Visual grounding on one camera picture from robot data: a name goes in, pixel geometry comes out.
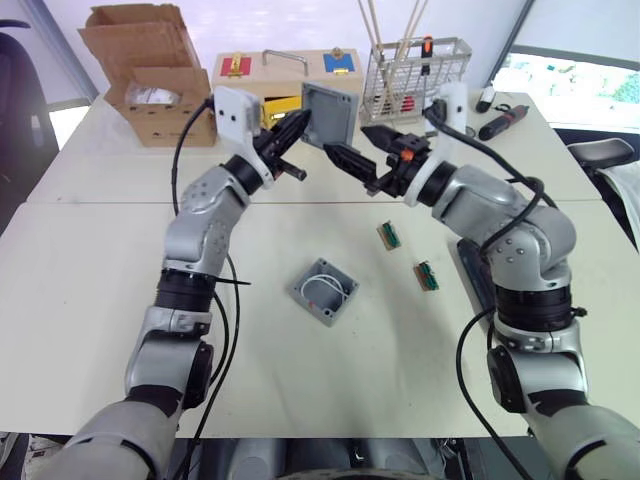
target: wire basket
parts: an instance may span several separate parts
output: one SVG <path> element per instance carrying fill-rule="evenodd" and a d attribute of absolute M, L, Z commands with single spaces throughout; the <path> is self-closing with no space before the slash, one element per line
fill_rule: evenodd
<path fill-rule="evenodd" d="M 372 50 L 360 109 L 362 125 L 414 120 L 422 115 L 425 100 L 432 98 L 440 85 L 460 80 L 471 58 L 471 47 L 456 37 L 432 42 L 433 56 L 421 58 L 424 39 L 411 39 L 408 54 L 397 63 L 401 42 L 382 44 L 380 60 Z"/>

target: office chair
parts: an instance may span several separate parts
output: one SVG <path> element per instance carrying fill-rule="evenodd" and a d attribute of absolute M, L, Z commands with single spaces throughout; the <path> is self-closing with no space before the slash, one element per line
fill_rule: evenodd
<path fill-rule="evenodd" d="M 2 27 L 30 28 L 17 20 L 0 20 Z M 33 62 L 17 40 L 0 33 L 0 234 L 57 153 Z"/>
<path fill-rule="evenodd" d="M 608 171 L 612 167 L 628 165 L 636 161 L 633 147 L 621 138 L 608 138 L 593 142 L 574 143 L 567 145 L 567 148 L 598 189 L 602 200 L 607 204 L 620 227 L 637 249 L 638 238 L 637 235 L 634 235 L 634 226 L 632 226 L 630 219 L 635 220 L 639 217 L 640 211 L 637 211 L 638 208 L 634 204 L 640 205 L 640 200 L 625 203 L 618 192 L 620 186 L 612 185 L 614 175 L 610 174 L 612 171 Z M 636 199 L 640 198 L 640 191 L 631 191 L 627 194 Z"/>

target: white wall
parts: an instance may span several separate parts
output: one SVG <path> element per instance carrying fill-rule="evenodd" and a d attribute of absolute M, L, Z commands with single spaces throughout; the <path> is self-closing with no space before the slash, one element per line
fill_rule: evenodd
<path fill-rule="evenodd" d="M 536 0 L 515 44 L 640 61 L 640 0 Z"/>
<path fill-rule="evenodd" d="M 0 18 L 23 20 L 31 23 L 18 0 L 0 0 Z M 34 28 L 3 28 L 0 32 L 11 35 L 25 48 L 36 67 L 47 103 L 75 100 L 83 97 L 68 77 L 56 57 Z"/>
<path fill-rule="evenodd" d="M 100 2 L 45 1 L 98 90 L 106 91 L 108 83 L 104 74 L 77 32 L 90 14 L 89 7 Z M 109 0 L 104 3 L 135 2 Z M 356 0 L 174 0 L 173 3 L 180 6 L 200 62 L 209 71 L 218 53 L 265 48 L 355 47 L 363 64 L 368 61 L 369 40 Z M 459 36 L 467 41 L 473 55 L 466 81 L 481 86 L 523 3 L 524 0 L 430 0 L 416 34 Z M 413 0 L 377 0 L 383 41 L 395 41 L 402 36 L 413 4 Z"/>

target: white table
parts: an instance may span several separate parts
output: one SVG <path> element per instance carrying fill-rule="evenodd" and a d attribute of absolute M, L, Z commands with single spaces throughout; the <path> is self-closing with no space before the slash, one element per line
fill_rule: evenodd
<path fill-rule="evenodd" d="M 468 123 L 479 128 L 498 112 L 479 115 L 473 110 L 476 95 L 469 101 Z M 549 128 L 531 98 L 526 94 L 499 94 L 495 104 L 530 105 L 528 115 L 507 132 L 487 144 L 496 149 L 525 175 L 541 178 L 555 200 L 598 200 L 600 195 L 576 161 Z M 398 125 L 405 132 L 424 133 L 424 123 Z M 386 154 L 374 148 L 357 131 L 353 146 L 377 161 L 378 174 L 386 171 Z M 169 203 L 172 148 L 145 148 L 126 120 L 102 98 L 98 98 L 68 143 L 54 160 L 29 202 L 39 203 Z M 182 191 L 212 165 L 225 162 L 220 142 L 211 148 L 185 148 L 180 158 L 179 190 Z M 285 156 L 304 168 L 304 182 L 284 175 L 277 188 L 260 190 L 256 203 L 311 202 L 389 202 L 391 197 L 367 196 L 353 178 L 335 168 L 324 152 L 298 142 Z M 491 159 L 458 145 L 451 162 L 474 164 L 501 178 L 505 172 Z"/>
<path fill-rule="evenodd" d="M 634 365 L 640 259 L 599 201 L 560 202 L 576 223 L 571 257 L 591 399 L 640 424 Z M 23 205 L 0 237 L 0 431 L 74 433 L 123 396 L 145 307 L 153 302 L 169 205 Z M 392 220 L 403 246 L 375 228 Z M 401 204 L 253 205 L 232 237 L 243 280 L 237 355 L 204 435 L 269 437 L 486 436 L 455 380 L 454 350 L 473 315 L 455 238 L 426 208 Z M 361 286 L 333 328 L 285 292 L 323 256 Z M 411 270 L 428 259 L 441 290 Z M 231 315 L 231 291 L 221 289 Z M 209 340 L 220 346 L 220 328 Z M 464 371 L 496 430 L 525 423 L 494 402 L 480 329 Z M 182 421 L 194 432 L 200 410 Z"/>

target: cardboard box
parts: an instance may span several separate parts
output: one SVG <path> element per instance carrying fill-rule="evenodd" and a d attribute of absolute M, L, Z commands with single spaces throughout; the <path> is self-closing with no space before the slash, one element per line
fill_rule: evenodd
<path fill-rule="evenodd" d="M 129 121 L 142 144 L 175 146 L 191 113 L 211 92 L 180 9 L 150 4 L 92 7 L 79 33 L 111 84 L 105 99 Z M 180 103 L 128 104 L 130 84 L 171 90 L 181 95 Z M 214 142 L 213 116 L 203 113 L 185 145 Z"/>
<path fill-rule="evenodd" d="M 248 74 L 230 76 L 227 70 L 229 58 L 234 53 L 221 53 L 211 75 L 211 84 L 216 87 L 224 85 L 231 88 L 242 88 L 262 100 L 267 98 L 293 97 L 302 92 L 303 82 L 316 82 L 327 87 L 362 95 L 364 75 L 360 65 L 358 52 L 354 49 L 343 49 L 351 60 L 353 71 L 337 73 L 327 68 L 325 55 L 331 56 L 332 50 L 296 50 L 284 53 L 304 57 L 307 61 L 307 74 L 302 62 L 284 58 L 271 53 L 263 56 L 263 52 L 242 52 L 243 71 Z"/>

